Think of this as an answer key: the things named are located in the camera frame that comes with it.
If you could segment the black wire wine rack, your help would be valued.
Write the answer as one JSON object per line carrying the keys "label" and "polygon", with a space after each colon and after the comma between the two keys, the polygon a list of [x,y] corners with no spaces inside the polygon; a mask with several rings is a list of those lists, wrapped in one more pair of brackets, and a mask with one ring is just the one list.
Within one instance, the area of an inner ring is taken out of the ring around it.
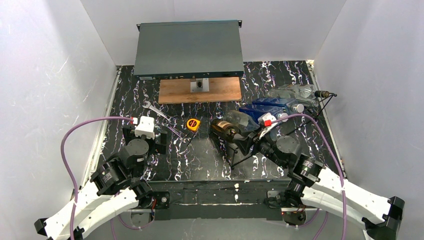
{"label": "black wire wine rack", "polygon": [[[321,98],[318,97],[318,101],[319,101],[319,106],[318,107],[306,107],[304,106],[304,112],[302,114],[309,114],[314,121],[318,121],[320,118],[320,115],[322,114],[322,112],[324,111],[326,105],[330,102],[330,100],[333,97],[336,97],[337,94],[335,93],[330,93],[329,97],[326,98]],[[218,137],[216,134],[211,132],[211,126],[210,126],[210,133],[209,136],[212,138],[214,144],[216,145],[216,147],[218,147],[219,149],[221,149],[222,153],[227,155],[227,157],[225,158],[226,161],[229,163],[230,168],[233,170],[234,167],[238,164],[240,164],[241,162],[245,161],[246,159],[250,158],[252,155],[249,153],[248,155],[243,155],[240,151],[240,149],[237,147],[237,145],[235,143],[230,143],[227,142],[225,140],[223,140],[222,138]]]}

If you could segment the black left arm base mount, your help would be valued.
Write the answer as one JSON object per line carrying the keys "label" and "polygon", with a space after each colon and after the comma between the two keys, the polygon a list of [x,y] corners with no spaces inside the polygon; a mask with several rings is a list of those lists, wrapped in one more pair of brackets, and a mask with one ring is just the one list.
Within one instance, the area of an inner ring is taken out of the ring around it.
{"label": "black left arm base mount", "polygon": [[145,204],[147,209],[164,210],[170,206],[171,194],[168,191],[154,191]]}

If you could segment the clear round glass bottle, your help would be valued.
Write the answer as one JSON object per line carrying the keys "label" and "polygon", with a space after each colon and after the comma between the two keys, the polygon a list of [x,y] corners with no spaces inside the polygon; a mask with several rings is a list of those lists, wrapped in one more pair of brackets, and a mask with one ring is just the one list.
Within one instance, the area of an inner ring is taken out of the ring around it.
{"label": "clear round glass bottle", "polygon": [[318,107],[318,97],[315,96],[315,87],[313,85],[284,85],[273,88],[266,93],[270,98],[296,99],[305,107]]}

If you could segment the dark green wine bottle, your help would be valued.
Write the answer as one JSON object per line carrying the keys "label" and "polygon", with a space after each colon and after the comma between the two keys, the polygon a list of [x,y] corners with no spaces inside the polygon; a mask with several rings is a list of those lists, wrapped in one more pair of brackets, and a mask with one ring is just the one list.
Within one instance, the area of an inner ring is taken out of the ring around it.
{"label": "dark green wine bottle", "polygon": [[241,135],[241,130],[237,125],[225,120],[214,119],[210,124],[210,129],[212,133],[229,143],[235,144],[246,140],[246,137]]}

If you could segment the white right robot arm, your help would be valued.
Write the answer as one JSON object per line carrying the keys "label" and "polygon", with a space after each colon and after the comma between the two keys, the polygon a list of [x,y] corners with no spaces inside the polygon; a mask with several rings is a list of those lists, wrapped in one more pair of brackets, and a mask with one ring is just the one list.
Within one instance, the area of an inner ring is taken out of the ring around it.
{"label": "white right robot arm", "polygon": [[287,189],[268,200],[274,208],[314,207],[356,224],[374,240],[395,240],[403,219],[404,200],[373,194],[338,176],[323,162],[302,153],[290,136],[263,138],[236,134],[233,143],[247,154],[259,152],[287,169]]}

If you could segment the blue square bottle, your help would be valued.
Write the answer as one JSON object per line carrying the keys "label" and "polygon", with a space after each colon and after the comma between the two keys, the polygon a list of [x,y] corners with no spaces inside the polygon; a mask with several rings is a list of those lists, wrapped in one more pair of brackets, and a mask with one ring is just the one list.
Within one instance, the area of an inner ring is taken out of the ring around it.
{"label": "blue square bottle", "polygon": [[263,97],[252,101],[254,105],[281,107],[288,114],[302,114],[305,107],[295,98]]}
{"label": "blue square bottle", "polygon": [[240,107],[238,110],[251,116],[257,124],[259,123],[259,118],[267,113],[270,113],[276,119],[281,119],[288,116],[283,107],[270,105],[246,104],[245,106]]}

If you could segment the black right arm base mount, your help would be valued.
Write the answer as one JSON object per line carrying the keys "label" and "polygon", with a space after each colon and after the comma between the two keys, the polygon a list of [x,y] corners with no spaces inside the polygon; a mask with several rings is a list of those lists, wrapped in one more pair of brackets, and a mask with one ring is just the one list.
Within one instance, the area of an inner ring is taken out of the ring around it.
{"label": "black right arm base mount", "polygon": [[286,191],[268,191],[263,203],[271,209],[291,209],[281,210],[282,219],[289,226],[301,226],[306,222],[306,206]]}

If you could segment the clear square bottle black cap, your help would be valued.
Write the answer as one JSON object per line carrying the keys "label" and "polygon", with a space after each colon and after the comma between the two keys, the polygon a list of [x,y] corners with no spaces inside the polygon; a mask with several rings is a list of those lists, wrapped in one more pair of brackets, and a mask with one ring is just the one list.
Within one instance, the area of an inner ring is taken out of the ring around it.
{"label": "clear square bottle black cap", "polygon": [[317,90],[313,84],[286,84],[280,86],[279,89],[291,92],[298,100],[315,100],[330,96],[328,91]]}

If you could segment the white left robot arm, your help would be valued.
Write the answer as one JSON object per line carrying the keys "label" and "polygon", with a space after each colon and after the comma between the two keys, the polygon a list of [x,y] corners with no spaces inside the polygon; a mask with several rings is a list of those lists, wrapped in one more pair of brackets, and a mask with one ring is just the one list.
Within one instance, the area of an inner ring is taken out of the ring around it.
{"label": "white left robot arm", "polygon": [[136,207],[155,213],[162,194],[136,176],[138,167],[150,155],[167,152],[168,136],[140,125],[123,127],[125,146],[111,155],[91,175],[78,195],[59,212],[35,221],[37,234],[48,240],[83,240],[96,228],[119,214]]}

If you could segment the blue square bottle front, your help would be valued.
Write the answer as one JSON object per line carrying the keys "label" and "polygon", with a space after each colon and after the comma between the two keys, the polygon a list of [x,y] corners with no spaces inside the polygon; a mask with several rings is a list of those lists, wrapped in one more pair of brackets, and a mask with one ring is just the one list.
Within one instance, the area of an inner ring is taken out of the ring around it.
{"label": "blue square bottle front", "polygon": [[295,98],[263,97],[252,101],[254,105],[281,107],[288,114],[302,114],[305,107]]}

